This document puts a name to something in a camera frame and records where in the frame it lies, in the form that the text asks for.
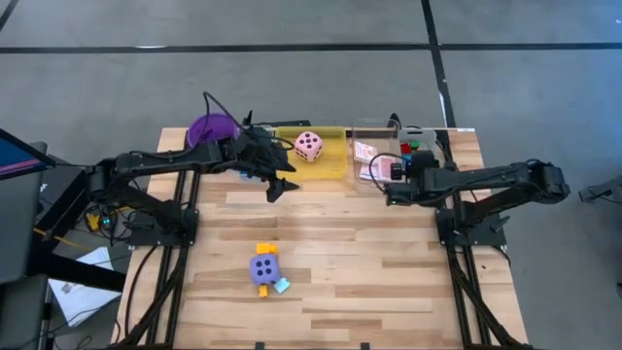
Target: pink die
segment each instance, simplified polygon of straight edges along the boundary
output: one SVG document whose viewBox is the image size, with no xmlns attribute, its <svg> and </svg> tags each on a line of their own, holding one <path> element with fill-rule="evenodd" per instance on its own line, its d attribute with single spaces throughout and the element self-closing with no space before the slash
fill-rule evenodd
<svg viewBox="0 0 622 350">
<path fill-rule="evenodd" d="M 311 131 L 304 131 L 295 139 L 295 153 L 311 162 L 322 152 L 322 139 Z"/>
</svg>

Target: orange block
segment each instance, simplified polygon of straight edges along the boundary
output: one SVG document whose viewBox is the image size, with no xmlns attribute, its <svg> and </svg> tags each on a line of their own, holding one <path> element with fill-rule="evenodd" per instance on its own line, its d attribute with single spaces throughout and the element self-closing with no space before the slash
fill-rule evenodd
<svg viewBox="0 0 622 350">
<path fill-rule="evenodd" d="M 257 255 L 261 254 L 279 254 L 279 249 L 274 244 L 258 243 Z"/>
<path fill-rule="evenodd" d="M 259 286 L 259 296 L 261 298 L 266 298 L 268 296 L 268 286 L 266 285 Z"/>
</svg>

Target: yellow tray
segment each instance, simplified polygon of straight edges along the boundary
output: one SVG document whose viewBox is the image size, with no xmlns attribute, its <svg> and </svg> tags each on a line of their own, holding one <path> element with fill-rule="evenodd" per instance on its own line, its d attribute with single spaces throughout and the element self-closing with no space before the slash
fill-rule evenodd
<svg viewBox="0 0 622 350">
<path fill-rule="evenodd" d="M 288 160 L 296 172 L 280 171 L 278 176 L 291 181 L 343 178 L 348 162 L 346 130 L 339 126 L 279 126 L 274 135 L 294 143 L 304 131 L 314 132 L 322 138 L 322 153 L 315 161 L 307 162 L 294 150 L 288 151 Z"/>
</svg>

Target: black floor line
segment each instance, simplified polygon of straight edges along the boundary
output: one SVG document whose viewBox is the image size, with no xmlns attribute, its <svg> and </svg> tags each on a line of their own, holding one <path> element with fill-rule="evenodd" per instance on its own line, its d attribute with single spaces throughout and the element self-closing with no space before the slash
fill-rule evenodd
<svg viewBox="0 0 622 350">
<path fill-rule="evenodd" d="M 622 43 L 440 44 L 442 51 L 622 50 Z"/>
<path fill-rule="evenodd" d="M 9 20 L 9 17 L 13 13 L 13 10 L 16 8 L 18 1 L 19 0 L 11 0 L 9 5 L 7 5 L 7 8 L 4 9 L 2 16 L 0 16 L 0 31 L 2 31 L 2 28 L 4 28 L 4 25 L 7 24 L 7 20 Z"/>
<path fill-rule="evenodd" d="M 432 64 L 434 65 L 434 74 L 436 76 L 436 86 L 440 92 L 442 99 L 440 103 L 443 107 L 445 118 L 445 126 L 456 127 L 456 119 L 454 118 L 454 108 L 451 105 L 451 97 L 449 96 L 449 87 L 447 86 L 447 77 L 445 76 L 445 68 L 440 54 L 438 37 L 436 36 L 436 28 L 434 26 L 434 17 L 432 15 L 432 7 L 430 0 L 421 0 L 421 7 L 424 11 L 424 19 L 426 20 L 426 29 L 428 30 L 428 38 L 430 40 L 430 52 L 432 53 Z"/>
<path fill-rule="evenodd" d="M 296 52 L 401 52 L 429 50 L 424 43 L 258 44 L 148 47 L 23 47 L 0 48 L 0 53 L 296 53 Z"/>
</svg>

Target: clear plastic box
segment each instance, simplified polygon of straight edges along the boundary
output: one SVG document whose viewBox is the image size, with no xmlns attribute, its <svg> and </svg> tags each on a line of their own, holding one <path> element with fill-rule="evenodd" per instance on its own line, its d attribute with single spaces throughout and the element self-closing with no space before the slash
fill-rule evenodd
<svg viewBox="0 0 622 350">
<path fill-rule="evenodd" d="M 379 120 L 379 119 L 364 119 L 358 120 L 352 125 L 352 134 L 349 139 L 349 158 L 348 160 L 352 164 L 353 177 L 355 179 L 354 186 L 358 193 L 365 194 L 382 194 L 376 187 L 373 181 L 369 180 L 366 176 L 362 175 L 362 169 L 368 174 L 369 163 L 364 161 L 358 161 L 355 159 L 356 155 L 356 143 L 362 143 L 366 146 L 371 146 L 376 149 L 377 154 L 392 154 L 396 156 L 401 155 L 399 149 L 399 124 L 393 120 Z M 398 157 L 389 157 L 391 162 L 401 162 Z M 382 187 L 382 184 L 387 181 L 382 179 L 376 179 L 378 185 Z"/>
</svg>

